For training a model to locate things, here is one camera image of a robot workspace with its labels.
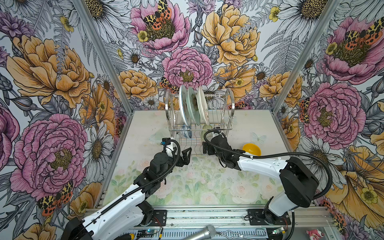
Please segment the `yellow plastic bowl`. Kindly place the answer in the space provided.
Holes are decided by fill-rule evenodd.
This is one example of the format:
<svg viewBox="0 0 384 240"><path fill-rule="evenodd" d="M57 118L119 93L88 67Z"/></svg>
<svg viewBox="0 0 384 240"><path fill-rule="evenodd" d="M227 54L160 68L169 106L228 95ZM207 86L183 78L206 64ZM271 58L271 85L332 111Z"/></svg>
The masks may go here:
<svg viewBox="0 0 384 240"><path fill-rule="evenodd" d="M261 156L262 155L261 149L257 145L252 144L252 143L248 143L248 144L243 145L243 151L245 151L251 155L254 155L254 156Z"/></svg>

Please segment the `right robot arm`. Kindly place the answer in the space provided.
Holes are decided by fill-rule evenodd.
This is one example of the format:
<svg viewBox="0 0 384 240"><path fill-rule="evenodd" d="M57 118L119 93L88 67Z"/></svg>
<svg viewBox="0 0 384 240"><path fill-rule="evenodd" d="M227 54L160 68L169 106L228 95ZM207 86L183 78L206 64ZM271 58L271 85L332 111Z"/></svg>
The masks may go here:
<svg viewBox="0 0 384 240"><path fill-rule="evenodd" d="M308 208L315 198L319 180L302 163L288 153L255 156L244 150L234 150L227 138L219 134L211 139L204 136L209 155L215 155L224 167L238 171L253 172L279 180L283 191L269 199L255 218L275 224L288 211L298 207Z"/></svg>

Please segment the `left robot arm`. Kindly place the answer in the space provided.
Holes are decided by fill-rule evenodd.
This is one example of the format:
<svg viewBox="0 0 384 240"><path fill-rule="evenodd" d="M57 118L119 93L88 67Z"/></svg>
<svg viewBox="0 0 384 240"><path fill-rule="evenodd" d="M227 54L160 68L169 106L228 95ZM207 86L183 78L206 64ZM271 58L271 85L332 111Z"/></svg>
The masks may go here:
<svg viewBox="0 0 384 240"><path fill-rule="evenodd" d="M183 151L165 148L155 154L150 166L134 180L126 191L102 209L80 220L70 220L62 234L63 240L115 240L129 229L148 225L154 209L146 201L165 182L175 167L190 163L191 148Z"/></svg>

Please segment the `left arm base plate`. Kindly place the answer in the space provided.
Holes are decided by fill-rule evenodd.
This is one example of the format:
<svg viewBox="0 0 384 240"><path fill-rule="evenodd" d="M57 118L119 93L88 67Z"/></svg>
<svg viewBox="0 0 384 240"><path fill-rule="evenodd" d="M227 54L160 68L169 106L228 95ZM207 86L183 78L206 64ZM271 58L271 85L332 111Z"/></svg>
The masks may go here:
<svg viewBox="0 0 384 240"><path fill-rule="evenodd" d="M164 227L167 223L167 210L153 210L144 214L141 227Z"/></svg>

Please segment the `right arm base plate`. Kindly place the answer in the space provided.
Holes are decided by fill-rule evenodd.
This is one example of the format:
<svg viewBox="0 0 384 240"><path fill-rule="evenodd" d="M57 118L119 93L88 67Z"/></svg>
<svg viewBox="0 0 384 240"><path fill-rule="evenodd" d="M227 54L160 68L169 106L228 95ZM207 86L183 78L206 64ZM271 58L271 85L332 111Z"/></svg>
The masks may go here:
<svg viewBox="0 0 384 240"><path fill-rule="evenodd" d="M264 209L248 209L245 220L249 221L251 226L287 226L292 223L288 213L285 213L281 217L276 217L272 213L265 213Z"/></svg>

